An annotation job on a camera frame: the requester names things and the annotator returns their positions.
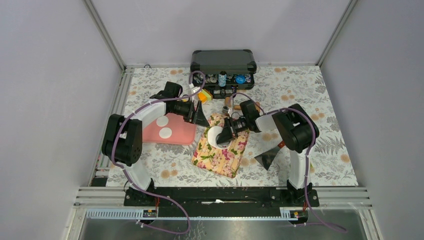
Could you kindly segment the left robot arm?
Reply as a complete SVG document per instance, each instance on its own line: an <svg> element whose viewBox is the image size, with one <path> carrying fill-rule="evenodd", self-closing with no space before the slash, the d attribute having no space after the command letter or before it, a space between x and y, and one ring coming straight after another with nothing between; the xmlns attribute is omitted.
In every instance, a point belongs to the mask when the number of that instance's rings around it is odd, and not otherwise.
<svg viewBox="0 0 424 240"><path fill-rule="evenodd" d="M114 113L108 118L101 152L123 171L131 187L137 190L136 199L144 206L155 200L155 192L149 188L152 179L140 160L144 128L168 113L182 116L186 123L205 128L210 125L202 103L181 96L182 91L181 85L168 81L163 90L135 112L128 116Z"/></svg>

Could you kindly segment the floral yellow tray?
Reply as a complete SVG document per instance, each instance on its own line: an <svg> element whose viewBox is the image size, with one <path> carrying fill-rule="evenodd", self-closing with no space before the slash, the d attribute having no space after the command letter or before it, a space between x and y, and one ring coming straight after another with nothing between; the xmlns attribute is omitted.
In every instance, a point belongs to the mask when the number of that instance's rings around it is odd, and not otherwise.
<svg viewBox="0 0 424 240"><path fill-rule="evenodd" d="M244 130L240 132L229 148L216 149L208 143L207 132L213 126L223 127L224 116L219 113L213 113L209 117L208 122L210 127L206 128L202 134L197 147L194 149L191 162L200 169L228 178L235 178L248 143L250 131Z"/></svg>

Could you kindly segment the white dough ball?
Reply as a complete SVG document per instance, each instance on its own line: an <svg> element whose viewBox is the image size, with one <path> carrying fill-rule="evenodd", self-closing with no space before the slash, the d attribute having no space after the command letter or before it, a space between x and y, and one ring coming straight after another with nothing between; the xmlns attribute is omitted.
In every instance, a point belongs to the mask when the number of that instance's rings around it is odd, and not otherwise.
<svg viewBox="0 0 424 240"><path fill-rule="evenodd" d="M217 144L217 137L222 132L223 128L221 126L212 126L207 131L207 142L215 149L228 149L233 142L233 140L227 141L223 144Z"/></svg>

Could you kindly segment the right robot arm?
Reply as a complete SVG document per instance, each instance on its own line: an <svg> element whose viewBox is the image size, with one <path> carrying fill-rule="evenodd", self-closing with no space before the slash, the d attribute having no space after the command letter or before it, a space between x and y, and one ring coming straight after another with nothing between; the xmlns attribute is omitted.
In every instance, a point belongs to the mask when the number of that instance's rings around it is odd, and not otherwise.
<svg viewBox="0 0 424 240"><path fill-rule="evenodd" d="M274 148L256 156L256 161L266 170L283 147L290 151L290 175L287 180L287 201L293 206L301 205L312 188L309 177L309 154L319 136L319 129L299 104L261 115L256 103L246 100L240 103L242 116L226 117L221 132L215 138L219 147L241 136L245 130L261 133L277 130L282 141Z"/></svg>

